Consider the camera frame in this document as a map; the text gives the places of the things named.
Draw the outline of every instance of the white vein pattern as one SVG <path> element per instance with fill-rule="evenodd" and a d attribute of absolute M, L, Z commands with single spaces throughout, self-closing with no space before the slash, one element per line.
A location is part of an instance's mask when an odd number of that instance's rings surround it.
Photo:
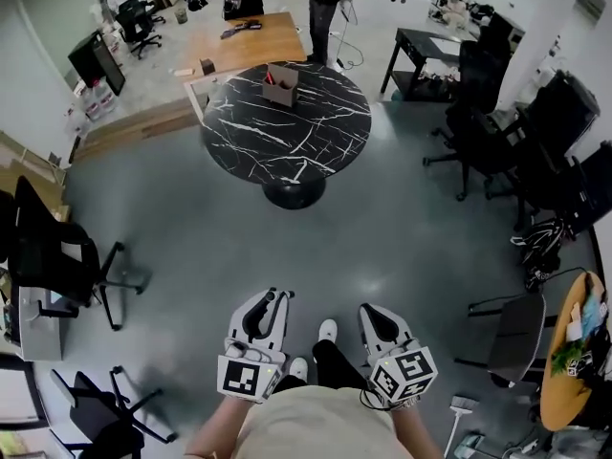
<path fill-rule="evenodd" d="M 371 117 L 365 97 L 329 68 L 277 64 L 299 71 L 295 106 L 261 96 L 267 65 L 234 76 L 205 111 L 208 152 L 232 175 L 257 184 L 307 184 L 339 172 L 367 142 Z"/>

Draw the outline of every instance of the round wooden table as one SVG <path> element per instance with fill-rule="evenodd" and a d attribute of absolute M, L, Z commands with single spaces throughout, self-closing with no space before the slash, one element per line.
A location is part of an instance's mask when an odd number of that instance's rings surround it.
<path fill-rule="evenodd" d="M 268 65 L 231 78 L 204 114 L 208 152 L 227 172 L 263 186 L 285 209 L 316 202 L 325 178 L 361 153 L 372 119 L 361 90 L 346 76 L 315 63 L 278 62 L 299 71 L 297 102 L 262 97 Z"/>
<path fill-rule="evenodd" d="M 600 278 L 595 273 L 590 272 L 590 274 L 595 291 L 602 295 L 604 288 Z M 579 275 L 565 297 L 563 309 L 557 317 L 553 341 L 546 357 L 539 410 L 542 423 L 551 431 L 561 430 L 570 425 L 591 396 L 591 390 L 584 386 L 582 380 L 567 374 L 555 376 L 551 374 L 552 356 L 565 341 L 565 328 L 571 320 L 572 307 L 575 303 L 581 307 L 588 296 L 584 286 L 585 278 L 586 273 Z"/>

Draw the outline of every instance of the foot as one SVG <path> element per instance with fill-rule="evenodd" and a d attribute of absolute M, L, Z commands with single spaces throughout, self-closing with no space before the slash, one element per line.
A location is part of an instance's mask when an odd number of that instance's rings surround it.
<path fill-rule="evenodd" d="M 336 337 L 338 336 L 338 326 L 332 319 L 326 319 L 318 327 L 318 341 L 330 340 L 336 343 Z"/>
<path fill-rule="evenodd" d="M 308 362 L 302 357 L 296 357 L 289 367 L 289 375 L 308 382 Z"/>

